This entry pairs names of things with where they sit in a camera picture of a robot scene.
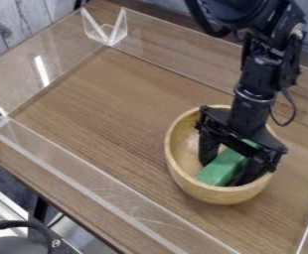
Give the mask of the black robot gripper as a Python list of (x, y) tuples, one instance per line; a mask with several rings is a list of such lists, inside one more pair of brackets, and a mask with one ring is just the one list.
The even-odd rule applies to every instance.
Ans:
[(231, 181), (234, 187), (251, 183), (265, 172), (274, 172), (287, 148), (266, 129), (274, 98), (257, 98), (238, 88), (230, 108), (199, 107), (195, 128), (199, 134), (199, 162), (206, 166), (225, 145), (249, 160)]

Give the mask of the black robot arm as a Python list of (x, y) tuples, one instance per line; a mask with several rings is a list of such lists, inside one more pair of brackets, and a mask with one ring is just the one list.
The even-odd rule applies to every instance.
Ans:
[(242, 186), (275, 170), (287, 148), (267, 130), (278, 94), (297, 84), (305, 15), (293, 0), (184, 0), (204, 32), (220, 38), (245, 31), (239, 80), (229, 108), (203, 105), (195, 128), (196, 180)]

